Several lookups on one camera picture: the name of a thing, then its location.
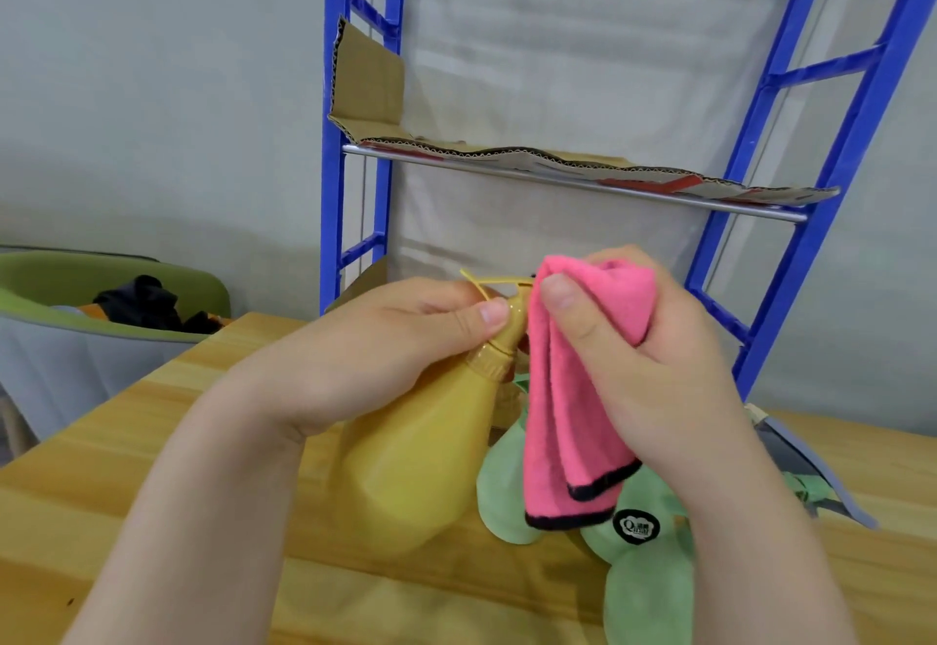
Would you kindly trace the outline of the person's right hand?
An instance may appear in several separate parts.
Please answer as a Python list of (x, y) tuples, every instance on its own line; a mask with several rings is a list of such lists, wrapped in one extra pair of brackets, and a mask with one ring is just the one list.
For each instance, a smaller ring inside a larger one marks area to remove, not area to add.
[(626, 260), (654, 273), (657, 300), (649, 330), (640, 346), (632, 346), (638, 377), (592, 383), (618, 435), (672, 487), (670, 477), (686, 472), (702, 454), (699, 442), (714, 446), (716, 429), (748, 417), (709, 314), (669, 270), (636, 246), (590, 260)]

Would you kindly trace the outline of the person's left hand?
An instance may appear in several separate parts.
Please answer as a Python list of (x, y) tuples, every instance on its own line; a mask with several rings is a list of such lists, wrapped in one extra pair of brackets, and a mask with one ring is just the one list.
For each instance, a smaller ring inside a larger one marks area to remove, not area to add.
[(311, 437), (386, 406), (428, 367), (460, 356), (412, 361), (406, 337), (413, 315), (495, 298), (503, 297), (486, 299), (466, 281), (416, 277), (382, 285), (244, 359), (213, 394), (224, 405)]

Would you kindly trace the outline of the pink cloth with black trim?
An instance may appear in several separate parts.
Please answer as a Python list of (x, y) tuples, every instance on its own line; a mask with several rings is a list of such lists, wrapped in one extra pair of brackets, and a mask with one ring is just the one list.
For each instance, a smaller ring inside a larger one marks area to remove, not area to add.
[(575, 280), (632, 346), (647, 334), (657, 298), (652, 270), (626, 260), (544, 260), (529, 301), (530, 386), (523, 453), (527, 523), (568, 531), (612, 518), (622, 484), (641, 468), (616, 433), (591, 377), (543, 302), (545, 278)]

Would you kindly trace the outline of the yellow squeeze bottle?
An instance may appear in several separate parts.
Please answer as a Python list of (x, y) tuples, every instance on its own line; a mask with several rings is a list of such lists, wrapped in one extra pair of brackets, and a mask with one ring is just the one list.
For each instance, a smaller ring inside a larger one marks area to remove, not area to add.
[(498, 390), (528, 331), (533, 279), (462, 274), (486, 298), (491, 286), (515, 287), (506, 325), (341, 431), (328, 482), (332, 521), (365, 553), (411, 552), (460, 520), (475, 498)]

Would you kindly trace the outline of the person's left forearm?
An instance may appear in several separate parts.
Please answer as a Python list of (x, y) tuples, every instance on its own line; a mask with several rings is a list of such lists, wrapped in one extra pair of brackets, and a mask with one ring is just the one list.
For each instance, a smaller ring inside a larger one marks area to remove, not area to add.
[(231, 371), (145, 478), (62, 645), (266, 645), (305, 438), (282, 378)]

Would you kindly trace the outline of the person's right forearm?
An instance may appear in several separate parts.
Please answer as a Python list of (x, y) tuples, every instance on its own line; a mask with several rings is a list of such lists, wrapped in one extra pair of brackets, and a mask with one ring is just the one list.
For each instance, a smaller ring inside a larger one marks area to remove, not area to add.
[(751, 424), (713, 438), (670, 477), (695, 547), (693, 645), (859, 645), (814, 523)]

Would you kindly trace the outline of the blue metal shelf rack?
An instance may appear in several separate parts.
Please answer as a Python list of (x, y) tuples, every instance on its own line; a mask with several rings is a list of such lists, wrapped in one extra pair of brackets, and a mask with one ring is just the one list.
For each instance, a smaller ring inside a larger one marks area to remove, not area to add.
[[(463, 170), (558, 187), (611, 192), (709, 211), (685, 286), (739, 343), (739, 351), (733, 363), (733, 378), (743, 398), (749, 397), (754, 390), (781, 327), (826, 240), (842, 199), (848, 193), (872, 145), (898, 82), (937, 4), (937, 0), (895, 0), (882, 32), (870, 47), (794, 67), (794, 53), (815, 1), (788, 0), (721, 179), (744, 184), (743, 179), (753, 164), (767, 129), (769, 115), (780, 93), (795, 87), (860, 74), (861, 81), (816, 180), (817, 188), (839, 187), (840, 194), (835, 199), (804, 208), (757, 208), (593, 187), (526, 176), (518, 172)], [(365, 155), (354, 148), (329, 121), (327, 115), (333, 76), (333, 47), (338, 23), (341, 19), (347, 20), (400, 57), (403, 18), (404, 0), (384, 0), (383, 11), (370, 0), (324, 0), (321, 313), (338, 298), (343, 272), (351, 263), (366, 255), (371, 255), (372, 260), (376, 261), (387, 254), (393, 164), (411, 163)], [(738, 319), (707, 291), (710, 274), (717, 263), (717, 251), (728, 230), (732, 214), (786, 222), (794, 226), (787, 248), (750, 325)]]

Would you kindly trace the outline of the grey flat bag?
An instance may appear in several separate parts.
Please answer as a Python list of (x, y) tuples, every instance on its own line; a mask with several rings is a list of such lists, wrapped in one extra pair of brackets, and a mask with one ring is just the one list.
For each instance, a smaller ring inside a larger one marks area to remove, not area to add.
[(781, 473), (822, 476), (842, 502), (845, 514), (838, 515), (870, 530), (879, 528), (879, 522), (858, 504), (833, 469), (802, 438), (794, 434), (779, 419), (770, 417), (755, 404), (746, 403), (744, 408), (755, 433)]

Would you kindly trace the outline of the torn brown cardboard sheet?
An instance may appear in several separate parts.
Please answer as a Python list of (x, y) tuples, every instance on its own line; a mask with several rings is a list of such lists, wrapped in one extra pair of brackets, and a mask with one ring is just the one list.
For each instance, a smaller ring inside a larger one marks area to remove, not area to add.
[(637, 165), (615, 156), (418, 137), (402, 123), (406, 74), (399, 55), (341, 19), (332, 62), (327, 117), (354, 148), (372, 157), (459, 170), (518, 172), (593, 187), (757, 208), (804, 208), (840, 194), (839, 187), (748, 187), (682, 168)]

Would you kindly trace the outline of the green plastic fan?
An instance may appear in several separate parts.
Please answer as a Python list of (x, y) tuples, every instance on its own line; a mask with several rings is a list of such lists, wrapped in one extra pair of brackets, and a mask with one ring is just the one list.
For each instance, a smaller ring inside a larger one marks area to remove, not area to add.
[[(525, 519), (523, 453), (530, 375), (512, 386), (524, 403), (515, 422), (489, 449), (477, 478), (480, 517), (509, 544), (533, 544), (548, 533)], [(677, 519), (679, 504), (661, 478), (643, 467), (623, 482), (612, 518), (574, 529), (610, 566), (603, 601), (607, 645), (692, 645), (693, 539)]]

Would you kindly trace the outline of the white fabric backdrop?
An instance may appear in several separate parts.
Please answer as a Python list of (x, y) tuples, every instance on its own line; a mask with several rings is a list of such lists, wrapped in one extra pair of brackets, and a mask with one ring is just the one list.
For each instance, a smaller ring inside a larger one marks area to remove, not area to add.
[[(721, 176), (787, 0), (405, 0), (404, 124), (437, 141)], [(533, 273), (636, 244), (682, 279), (708, 214), (401, 165), (393, 278)]]

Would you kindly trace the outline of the black garment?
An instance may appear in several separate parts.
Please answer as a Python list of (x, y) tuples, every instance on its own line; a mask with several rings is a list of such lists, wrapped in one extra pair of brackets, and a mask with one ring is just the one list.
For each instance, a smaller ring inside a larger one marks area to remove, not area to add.
[(178, 296), (151, 275), (135, 277), (122, 286), (100, 292), (83, 315), (126, 326), (178, 333), (212, 334), (231, 323), (228, 318), (198, 311), (186, 319), (177, 308)]

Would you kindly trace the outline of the green chair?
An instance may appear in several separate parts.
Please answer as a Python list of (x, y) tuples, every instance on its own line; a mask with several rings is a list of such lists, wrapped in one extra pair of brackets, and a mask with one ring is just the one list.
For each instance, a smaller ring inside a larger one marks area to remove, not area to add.
[(0, 247), (0, 402), (16, 408), (38, 442), (208, 336), (79, 311), (143, 274), (178, 296), (183, 318), (203, 310), (232, 319), (228, 290), (208, 272), (138, 256)]

